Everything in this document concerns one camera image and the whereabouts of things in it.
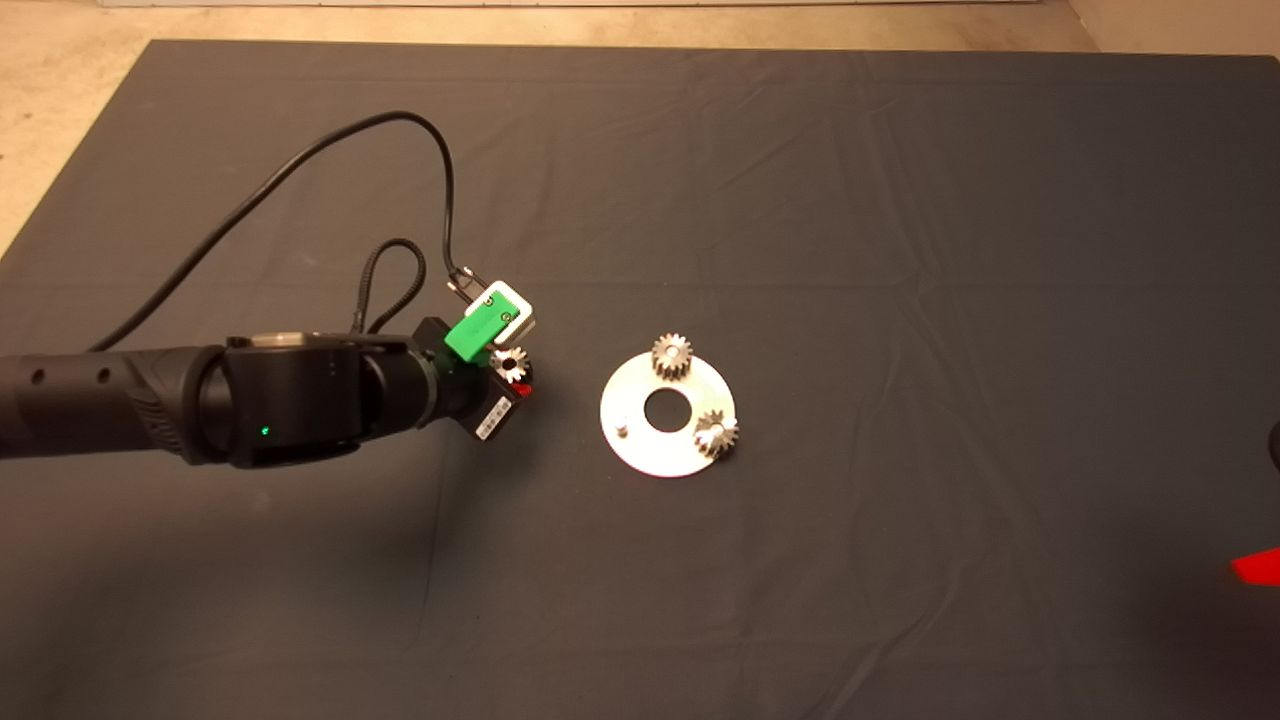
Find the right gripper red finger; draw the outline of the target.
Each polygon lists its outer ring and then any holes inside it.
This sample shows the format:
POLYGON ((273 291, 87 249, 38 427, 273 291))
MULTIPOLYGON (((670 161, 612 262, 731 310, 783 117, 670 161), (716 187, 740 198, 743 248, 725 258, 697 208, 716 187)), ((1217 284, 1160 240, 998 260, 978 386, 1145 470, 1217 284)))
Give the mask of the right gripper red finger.
POLYGON ((1280 548, 1263 550, 1233 559, 1230 569, 1248 585, 1280 587, 1280 548))

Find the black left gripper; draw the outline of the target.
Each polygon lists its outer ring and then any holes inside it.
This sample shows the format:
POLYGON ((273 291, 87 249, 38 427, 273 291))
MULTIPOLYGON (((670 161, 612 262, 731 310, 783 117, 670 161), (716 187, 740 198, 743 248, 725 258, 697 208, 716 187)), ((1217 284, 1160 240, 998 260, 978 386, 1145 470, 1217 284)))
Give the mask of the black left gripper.
POLYGON ((422 319, 416 328, 416 343, 434 370, 428 421, 454 421, 486 442, 532 395, 532 364, 521 347, 483 351, 476 363, 465 361, 445 343, 448 329, 436 316, 422 319))

